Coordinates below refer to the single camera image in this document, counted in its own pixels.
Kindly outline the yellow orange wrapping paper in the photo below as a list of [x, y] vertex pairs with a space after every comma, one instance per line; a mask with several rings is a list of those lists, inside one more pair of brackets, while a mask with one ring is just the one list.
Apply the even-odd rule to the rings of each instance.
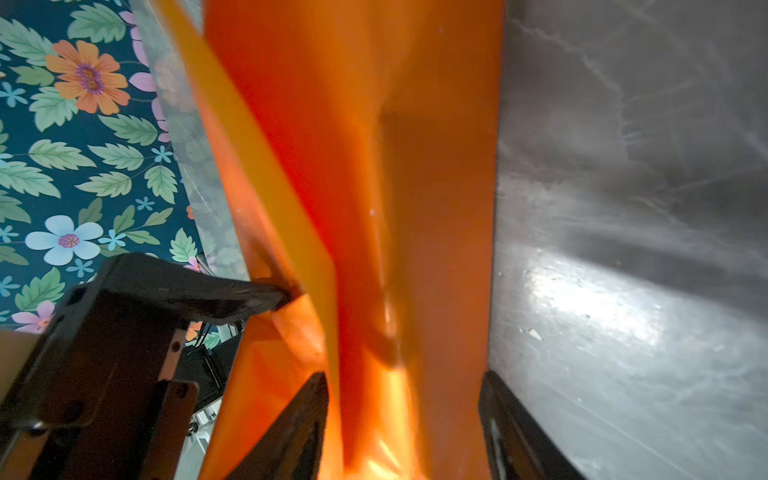
[[486, 479], [500, 1], [154, 9], [188, 75], [247, 267], [296, 299], [251, 320], [205, 479], [314, 370], [324, 479]]

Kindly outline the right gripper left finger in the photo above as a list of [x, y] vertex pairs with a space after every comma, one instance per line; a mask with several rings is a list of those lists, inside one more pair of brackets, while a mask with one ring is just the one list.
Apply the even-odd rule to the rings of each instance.
[[317, 480], [329, 408], [323, 372], [312, 374], [229, 479]]

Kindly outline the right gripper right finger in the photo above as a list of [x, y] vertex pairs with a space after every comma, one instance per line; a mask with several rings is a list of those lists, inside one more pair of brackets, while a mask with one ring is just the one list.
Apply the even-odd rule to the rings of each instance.
[[584, 479], [494, 371], [483, 375], [478, 412], [492, 479]]

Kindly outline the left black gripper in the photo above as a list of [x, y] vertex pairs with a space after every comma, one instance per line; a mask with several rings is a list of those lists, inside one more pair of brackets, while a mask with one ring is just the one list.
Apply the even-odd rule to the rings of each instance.
[[69, 290], [2, 402], [2, 477], [173, 478], [199, 394], [176, 378], [187, 327], [246, 321], [291, 300], [270, 282], [142, 253], [108, 259]]

